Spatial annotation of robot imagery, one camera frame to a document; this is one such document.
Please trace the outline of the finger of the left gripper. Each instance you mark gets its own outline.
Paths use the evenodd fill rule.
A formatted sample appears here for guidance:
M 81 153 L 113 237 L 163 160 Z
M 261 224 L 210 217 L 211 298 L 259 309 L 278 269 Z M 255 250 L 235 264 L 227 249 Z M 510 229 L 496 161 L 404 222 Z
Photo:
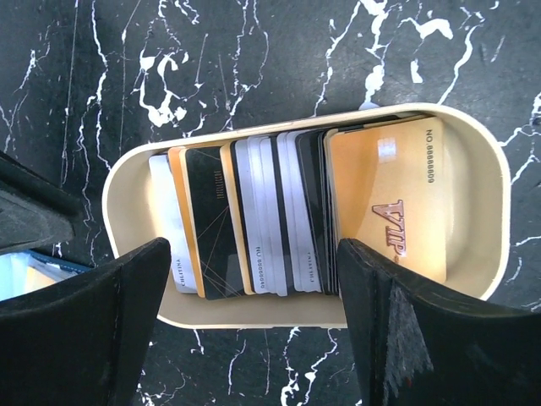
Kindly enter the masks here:
M 1 252 L 32 250 L 73 239 L 81 201 L 1 154 Z

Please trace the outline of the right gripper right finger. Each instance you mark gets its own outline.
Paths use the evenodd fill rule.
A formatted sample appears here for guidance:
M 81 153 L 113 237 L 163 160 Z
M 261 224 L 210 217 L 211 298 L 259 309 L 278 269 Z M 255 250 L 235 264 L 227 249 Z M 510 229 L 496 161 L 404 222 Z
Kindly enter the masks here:
M 365 405 L 537 405 L 540 316 L 461 294 L 356 239 L 337 272 Z

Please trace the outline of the blue leather card holder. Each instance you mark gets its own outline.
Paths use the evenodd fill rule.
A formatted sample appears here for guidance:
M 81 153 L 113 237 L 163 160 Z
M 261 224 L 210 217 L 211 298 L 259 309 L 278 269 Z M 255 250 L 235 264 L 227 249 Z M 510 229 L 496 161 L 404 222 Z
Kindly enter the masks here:
M 89 269 L 31 250 L 1 255 L 0 299 L 4 301 L 46 288 Z

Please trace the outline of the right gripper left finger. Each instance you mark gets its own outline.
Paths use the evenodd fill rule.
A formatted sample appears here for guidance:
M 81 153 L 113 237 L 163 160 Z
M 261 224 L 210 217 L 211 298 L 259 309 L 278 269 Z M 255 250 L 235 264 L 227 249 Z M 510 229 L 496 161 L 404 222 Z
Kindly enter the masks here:
M 1 303 L 3 405 L 129 405 L 171 265 L 157 238 Z

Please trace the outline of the beige oval card tray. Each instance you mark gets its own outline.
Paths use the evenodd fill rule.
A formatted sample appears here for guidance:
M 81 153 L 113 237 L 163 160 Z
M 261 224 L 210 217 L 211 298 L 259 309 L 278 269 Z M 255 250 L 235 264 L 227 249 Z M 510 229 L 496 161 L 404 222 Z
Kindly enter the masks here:
M 480 300 L 510 251 L 505 153 L 474 117 L 426 102 L 141 145 L 101 204 L 115 256 L 169 239 L 157 316 L 184 329 L 343 328 L 341 239 Z

